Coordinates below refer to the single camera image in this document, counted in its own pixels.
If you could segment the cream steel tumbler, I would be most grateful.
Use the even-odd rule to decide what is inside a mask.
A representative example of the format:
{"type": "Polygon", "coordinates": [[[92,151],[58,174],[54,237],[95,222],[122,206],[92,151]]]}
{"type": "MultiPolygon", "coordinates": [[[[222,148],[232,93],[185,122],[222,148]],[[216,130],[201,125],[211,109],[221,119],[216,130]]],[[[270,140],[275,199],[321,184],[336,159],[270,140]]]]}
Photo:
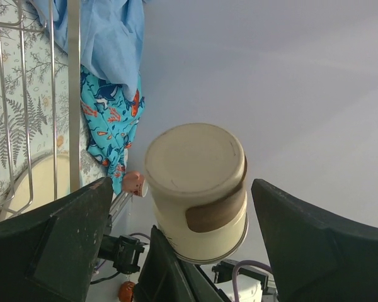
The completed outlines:
{"type": "Polygon", "coordinates": [[[153,140],[144,172],[157,227],[179,258],[212,264],[241,246],[248,231],[247,168],[240,141],[219,126],[179,125],[153,140]]]}

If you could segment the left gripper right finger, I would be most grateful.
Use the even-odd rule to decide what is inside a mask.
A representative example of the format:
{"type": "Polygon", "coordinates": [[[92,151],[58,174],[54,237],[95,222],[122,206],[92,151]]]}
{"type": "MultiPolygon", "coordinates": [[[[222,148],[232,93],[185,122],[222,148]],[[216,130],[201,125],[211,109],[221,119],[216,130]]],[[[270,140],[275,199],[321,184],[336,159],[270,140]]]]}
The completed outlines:
{"type": "Polygon", "coordinates": [[[280,301],[378,301],[378,228],[262,179],[251,193],[280,301]]]}

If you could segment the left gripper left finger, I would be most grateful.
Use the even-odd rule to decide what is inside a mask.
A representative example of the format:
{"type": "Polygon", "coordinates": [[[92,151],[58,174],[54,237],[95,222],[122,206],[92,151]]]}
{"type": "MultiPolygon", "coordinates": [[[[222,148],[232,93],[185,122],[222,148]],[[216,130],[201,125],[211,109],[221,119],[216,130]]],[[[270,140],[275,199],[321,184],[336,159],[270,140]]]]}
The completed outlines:
{"type": "Polygon", "coordinates": [[[0,301],[85,301],[112,203],[103,177],[0,222],[0,301]]]}

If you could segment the pink mug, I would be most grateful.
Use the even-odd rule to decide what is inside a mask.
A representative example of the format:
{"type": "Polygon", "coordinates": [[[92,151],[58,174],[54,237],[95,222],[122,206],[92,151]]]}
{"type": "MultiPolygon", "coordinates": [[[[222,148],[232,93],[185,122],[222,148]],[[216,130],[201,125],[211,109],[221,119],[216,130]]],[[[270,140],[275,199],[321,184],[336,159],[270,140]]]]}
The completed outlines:
{"type": "Polygon", "coordinates": [[[122,191],[144,198],[148,192],[146,178],[137,171],[127,172],[123,177],[122,191]]]}

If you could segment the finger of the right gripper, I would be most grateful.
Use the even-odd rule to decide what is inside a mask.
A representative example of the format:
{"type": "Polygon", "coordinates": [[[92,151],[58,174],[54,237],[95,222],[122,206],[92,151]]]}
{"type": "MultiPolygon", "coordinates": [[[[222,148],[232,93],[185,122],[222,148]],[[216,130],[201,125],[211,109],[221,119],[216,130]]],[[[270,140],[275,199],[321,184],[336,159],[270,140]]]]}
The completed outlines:
{"type": "Polygon", "coordinates": [[[163,233],[153,226],[149,252],[134,286],[137,302],[225,302],[227,295],[200,266],[177,258],[163,233]]]}

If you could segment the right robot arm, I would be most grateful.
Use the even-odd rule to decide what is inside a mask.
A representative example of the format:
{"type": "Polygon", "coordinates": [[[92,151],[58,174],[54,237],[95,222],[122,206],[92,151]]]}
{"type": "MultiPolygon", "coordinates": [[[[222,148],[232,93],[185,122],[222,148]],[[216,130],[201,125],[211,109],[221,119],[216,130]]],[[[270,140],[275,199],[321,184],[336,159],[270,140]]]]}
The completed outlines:
{"type": "Polygon", "coordinates": [[[253,260],[223,260],[210,279],[199,265],[177,257],[166,237],[153,227],[148,242],[140,234],[103,237],[99,255],[117,274],[139,274],[124,282],[120,301],[278,301],[270,268],[253,260]]]}

